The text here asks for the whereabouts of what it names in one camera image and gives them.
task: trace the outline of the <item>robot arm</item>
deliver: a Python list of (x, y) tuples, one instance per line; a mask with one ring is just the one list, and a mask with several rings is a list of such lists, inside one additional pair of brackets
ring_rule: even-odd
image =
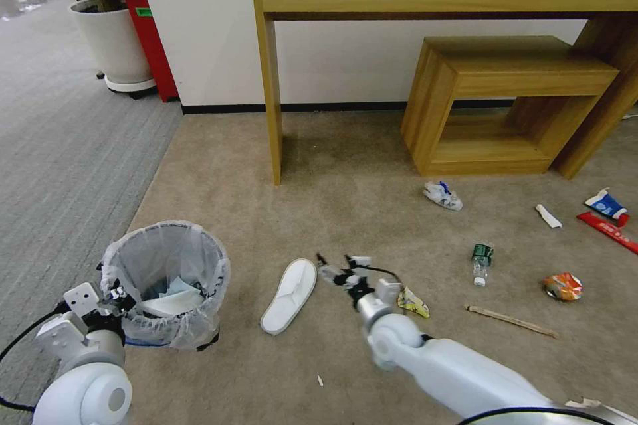
[(124, 372), (122, 314), (135, 302), (116, 284), (106, 299), (85, 282), (64, 294), (70, 311), (46, 322), (36, 341), (60, 358), (33, 425), (123, 425), (132, 387)]
[[(386, 370), (400, 367), (414, 377), (425, 393), (447, 408), (468, 418), (502, 408), (557, 408), (522, 375), (449, 339), (433, 339), (419, 331), (405, 315), (392, 313), (392, 304), (403, 287), (380, 279), (376, 288), (366, 278), (370, 258), (349, 257), (348, 268), (329, 266), (318, 255), (319, 273), (328, 282), (341, 285), (353, 299), (364, 323), (364, 336), (377, 365)], [(602, 418), (599, 423), (636, 425), (638, 420), (593, 400), (569, 402), (561, 409), (586, 412)], [(511, 424), (511, 417), (497, 416), (489, 424)], [(520, 414), (517, 424), (576, 425), (592, 423), (582, 418), (550, 413)]]

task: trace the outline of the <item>red box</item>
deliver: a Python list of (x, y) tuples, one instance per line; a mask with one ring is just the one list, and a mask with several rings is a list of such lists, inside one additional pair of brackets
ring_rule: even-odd
[(148, 0), (125, 0), (125, 2), (133, 19), (135, 30), (138, 32), (146, 60), (151, 67), (151, 73), (158, 86), (161, 100), (166, 103), (172, 98), (179, 98), (171, 67), (168, 64), (164, 47), (161, 45), (160, 34), (148, 6)]

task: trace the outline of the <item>green label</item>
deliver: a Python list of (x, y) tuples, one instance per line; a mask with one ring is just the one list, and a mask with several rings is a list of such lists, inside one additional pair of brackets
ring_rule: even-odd
[(135, 13), (138, 17), (152, 17), (151, 9), (149, 7), (135, 7)]
[(490, 246), (486, 246), (485, 244), (476, 244), (474, 246), (474, 252), (472, 256), (482, 256), (482, 257), (492, 257), (494, 254), (494, 249)]

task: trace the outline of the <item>trash can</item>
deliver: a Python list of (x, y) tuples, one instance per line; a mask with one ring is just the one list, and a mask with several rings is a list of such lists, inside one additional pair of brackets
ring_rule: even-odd
[[(122, 318), (127, 343), (201, 350), (217, 340), (217, 312), (230, 272), (224, 246), (201, 226), (164, 221), (130, 232), (106, 249), (100, 287), (106, 293), (119, 280), (136, 301)], [(142, 311), (143, 301), (164, 295), (177, 278), (201, 292), (201, 305), (172, 317)]]

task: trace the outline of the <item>white paper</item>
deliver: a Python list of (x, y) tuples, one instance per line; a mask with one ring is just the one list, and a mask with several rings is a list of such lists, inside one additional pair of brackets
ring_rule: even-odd
[(550, 213), (547, 209), (545, 209), (545, 206), (543, 205), (536, 205), (536, 210), (539, 212), (540, 216), (543, 218), (543, 220), (545, 222), (547, 222), (547, 225), (550, 228), (557, 228), (557, 227), (563, 227), (563, 225), (560, 223), (560, 221), (558, 219), (556, 219), (554, 216), (552, 216), (552, 213)]

